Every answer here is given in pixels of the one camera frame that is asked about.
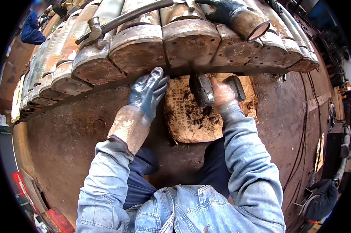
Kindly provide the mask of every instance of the hand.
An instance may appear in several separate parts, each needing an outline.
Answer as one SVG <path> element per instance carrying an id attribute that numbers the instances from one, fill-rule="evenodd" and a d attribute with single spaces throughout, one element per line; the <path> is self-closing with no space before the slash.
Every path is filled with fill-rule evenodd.
<path id="1" fill-rule="evenodd" d="M 270 20 L 261 12 L 248 7 L 243 0 L 195 0 L 208 4 L 211 12 L 206 12 L 208 20 L 228 25 L 244 40 L 253 41 L 261 37 L 270 27 Z"/>
<path id="2" fill-rule="evenodd" d="M 169 76 L 164 76 L 161 67 L 154 68 L 134 83 L 129 94 L 128 104 L 116 114 L 115 121 L 108 132 L 127 144 L 134 156 L 147 138 L 151 122 L 156 116 L 156 106 L 169 87 Z"/>
<path id="3" fill-rule="evenodd" d="M 47 21 L 47 17 L 40 18 L 39 24 L 43 24 L 46 21 Z"/>
<path id="4" fill-rule="evenodd" d="M 212 77 L 210 82 L 214 95 L 214 104 L 212 104 L 212 107 L 216 112 L 223 113 L 228 106 L 238 103 L 230 85 L 217 81 L 215 77 Z"/>
<path id="5" fill-rule="evenodd" d="M 163 75 L 163 69 L 156 67 L 151 73 L 138 78 L 130 90 L 128 105 L 141 108 L 150 122 L 155 118 L 156 106 L 169 87 L 169 76 Z"/>

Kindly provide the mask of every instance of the hammer head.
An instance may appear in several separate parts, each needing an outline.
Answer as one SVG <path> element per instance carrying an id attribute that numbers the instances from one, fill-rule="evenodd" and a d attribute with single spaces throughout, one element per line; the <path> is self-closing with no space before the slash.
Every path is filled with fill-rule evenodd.
<path id="1" fill-rule="evenodd" d="M 98 16 L 94 16 L 91 19 L 89 19 L 88 24 L 91 31 L 89 33 L 89 37 L 82 41 L 80 50 L 82 50 L 86 46 L 89 46 L 95 43 L 97 44 L 98 47 L 100 47 L 100 44 L 101 44 L 100 41 L 103 40 L 104 38 L 104 34 L 102 32 L 102 28 L 101 28 L 101 24 L 99 22 Z"/>

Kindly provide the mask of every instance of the sleeve cuff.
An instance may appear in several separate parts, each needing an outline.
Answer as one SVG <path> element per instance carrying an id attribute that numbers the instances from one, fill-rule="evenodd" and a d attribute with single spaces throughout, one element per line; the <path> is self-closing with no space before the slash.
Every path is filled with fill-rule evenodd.
<path id="1" fill-rule="evenodd" d="M 116 135 L 112 134 L 112 135 L 107 137 L 107 140 L 110 141 L 110 142 L 116 142 L 116 143 L 121 144 L 128 155 L 130 155 L 132 158 L 135 157 L 135 155 L 132 152 L 129 151 L 127 143 L 124 142 L 121 138 L 119 138 Z"/>

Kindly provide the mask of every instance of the person in blue uniform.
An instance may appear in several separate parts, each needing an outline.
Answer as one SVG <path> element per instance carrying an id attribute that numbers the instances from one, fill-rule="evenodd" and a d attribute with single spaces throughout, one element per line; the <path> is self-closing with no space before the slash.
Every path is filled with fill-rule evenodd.
<path id="1" fill-rule="evenodd" d="M 42 32 L 38 31 L 38 24 L 46 21 L 47 18 L 39 18 L 45 11 L 45 2 L 35 0 L 31 5 L 32 11 L 25 19 L 21 40 L 23 43 L 40 45 L 45 42 L 46 38 Z"/>

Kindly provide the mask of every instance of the black glove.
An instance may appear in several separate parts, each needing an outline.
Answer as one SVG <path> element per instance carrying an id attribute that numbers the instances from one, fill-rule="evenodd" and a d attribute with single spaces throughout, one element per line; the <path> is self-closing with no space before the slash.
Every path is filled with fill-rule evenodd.
<path id="1" fill-rule="evenodd" d="M 212 22 L 228 25 L 247 41 L 259 38 L 270 27 L 270 20 L 261 12 L 248 7 L 243 0 L 195 0 L 195 2 L 215 7 L 215 11 L 206 13 L 206 18 Z"/>

